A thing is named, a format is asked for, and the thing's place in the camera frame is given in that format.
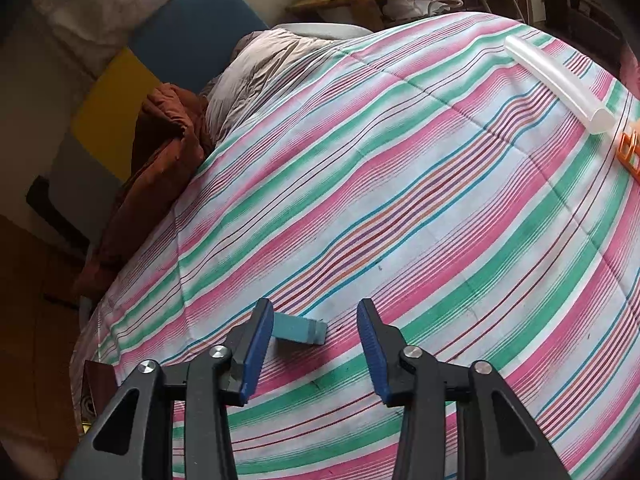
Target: rust-colored cloth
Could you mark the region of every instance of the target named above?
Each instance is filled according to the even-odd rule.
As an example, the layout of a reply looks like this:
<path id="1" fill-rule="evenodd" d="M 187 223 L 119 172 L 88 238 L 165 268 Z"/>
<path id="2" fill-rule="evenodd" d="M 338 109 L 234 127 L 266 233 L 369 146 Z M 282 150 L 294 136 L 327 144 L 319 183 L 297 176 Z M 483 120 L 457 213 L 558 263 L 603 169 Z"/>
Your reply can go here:
<path id="1" fill-rule="evenodd" d="M 99 301 L 120 269 L 169 212 L 211 153 L 207 100 L 168 83 L 142 103 L 136 121 L 131 174 L 116 197 L 100 244 L 74 291 Z"/>

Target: metal screw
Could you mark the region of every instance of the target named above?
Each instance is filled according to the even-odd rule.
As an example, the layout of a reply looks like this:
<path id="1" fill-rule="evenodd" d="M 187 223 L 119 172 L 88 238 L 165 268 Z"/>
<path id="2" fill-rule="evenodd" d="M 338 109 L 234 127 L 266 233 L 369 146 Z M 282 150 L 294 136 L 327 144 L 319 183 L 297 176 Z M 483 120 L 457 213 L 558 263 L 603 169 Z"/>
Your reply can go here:
<path id="1" fill-rule="evenodd" d="M 215 359 L 222 359 L 229 353 L 229 348 L 224 345 L 215 345 L 209 350 L 209 355 Z"/>
<path id="2" fill-rule="evenodd" d="M 402 353 L 411 359 L 417 359 L 422 355 L 422 348 L 419 346 L 405 346 L 402 349 Z"/>
<path id="3" fill-rule="evenodd" d="M 494 370 L 487 361 L 478 361 L 474 365 L 474 368 L 476 369 L 476 372 L 482 375 L 489 375 Z"/>
<path id="4" fill-rule="evenodd" d="M 138 370 L 143 374 L 149 374 L 156 369 L 156 363 L 151 359 L 146 359 L 138 365 Z"/>

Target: blue block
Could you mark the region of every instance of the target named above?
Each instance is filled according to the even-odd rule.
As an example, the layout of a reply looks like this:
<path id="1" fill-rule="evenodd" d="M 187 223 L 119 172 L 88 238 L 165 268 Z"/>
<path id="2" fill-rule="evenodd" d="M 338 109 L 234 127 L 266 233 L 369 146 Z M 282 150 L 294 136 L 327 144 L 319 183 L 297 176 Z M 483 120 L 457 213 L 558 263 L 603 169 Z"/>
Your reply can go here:
<path id="1" fill-rule="evenodd" d="M 323 345 L 326 338 L 326 323 L 276 312 L 273 315 L 273 333 L 271 335 L 277 339 L 286 339 L 297 343 Z"/>

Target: orange plastic piece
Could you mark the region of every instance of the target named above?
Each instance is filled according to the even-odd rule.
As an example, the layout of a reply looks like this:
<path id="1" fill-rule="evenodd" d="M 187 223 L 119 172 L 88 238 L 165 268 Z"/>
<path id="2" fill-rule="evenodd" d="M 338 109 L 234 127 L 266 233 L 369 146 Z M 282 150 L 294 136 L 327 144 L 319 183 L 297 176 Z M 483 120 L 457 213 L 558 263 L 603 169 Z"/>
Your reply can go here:
<path id="1" fill-rule="evenodd" d="M 640 184 L 640 126 L 638 123 L 631 124 L 631 133 L 622 132 L 620 145 L 616 156 L 622 165 L 628 169 L 634 179 Z"/>

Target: striped blanket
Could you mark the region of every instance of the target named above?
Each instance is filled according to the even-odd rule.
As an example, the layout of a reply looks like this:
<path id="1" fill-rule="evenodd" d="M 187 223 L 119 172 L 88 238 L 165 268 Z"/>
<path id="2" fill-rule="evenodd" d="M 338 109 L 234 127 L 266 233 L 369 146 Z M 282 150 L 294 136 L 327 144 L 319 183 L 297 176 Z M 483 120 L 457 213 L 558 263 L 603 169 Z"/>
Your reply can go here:
<path id="1" fill-rule="evenodd" d="M 334 43 L 270 82 L 202 165 L 82 332 L 124 380 L 219 342 L 255 301 L 323 319 L 322 347 L 271 341 L 229 425 L 243 480 L 391 476 L 401 412 L 372 392 L 355 308 L 439 360 L 492 362 L 574 479 L 640 422 L 640 187 L 502 44 L 558 59 L 618 120 L 639 102 L 562 41 L 459 13 Z M 184 476 L 184 407 L 174 475 Z M 447 408 L 447 478 L 456 475 Z"/>

